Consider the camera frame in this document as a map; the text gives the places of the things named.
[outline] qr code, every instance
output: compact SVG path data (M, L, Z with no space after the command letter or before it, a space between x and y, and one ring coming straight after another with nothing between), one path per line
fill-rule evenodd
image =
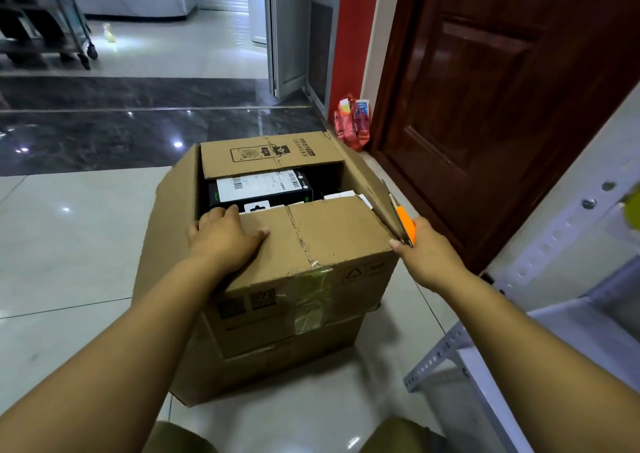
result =
M259 310L260 308L266 308L276 304L276 290L258 291L257 293L251 293L249 295L251 300L251 309Z
M221 301L217 304L217 306L218 313L220 313L220 318L223 320L246 313L246 308L244 307L244 299L242 297Z

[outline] wooden door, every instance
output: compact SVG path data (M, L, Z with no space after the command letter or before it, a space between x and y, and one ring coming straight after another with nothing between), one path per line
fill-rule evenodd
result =
M398 0L372 152L482 271L635 85L639 49L640 0Z

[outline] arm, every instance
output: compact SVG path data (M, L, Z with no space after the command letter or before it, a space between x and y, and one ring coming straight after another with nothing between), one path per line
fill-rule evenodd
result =
M391 247L460 317L532 448L636 451L640 395L467 271L425 218L415 223L416 245Z
M268 233L245 235L236 206L205 214L188 258L0 417L3 451L140 451L209 294Z

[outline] red plastic bag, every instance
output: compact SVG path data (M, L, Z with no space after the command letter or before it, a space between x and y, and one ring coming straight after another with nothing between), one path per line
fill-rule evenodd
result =
M369 101L356 101L348 94L333 113L335 134L348 147L362 151L369 142Z

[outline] dark marble floor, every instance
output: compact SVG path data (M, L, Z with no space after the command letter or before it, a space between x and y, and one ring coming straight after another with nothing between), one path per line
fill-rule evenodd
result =
M168 166L194 143L322 131L313 108L0 114L0 176Z
M283 101L267 79L0 77L0 110L309 106L298 91Z

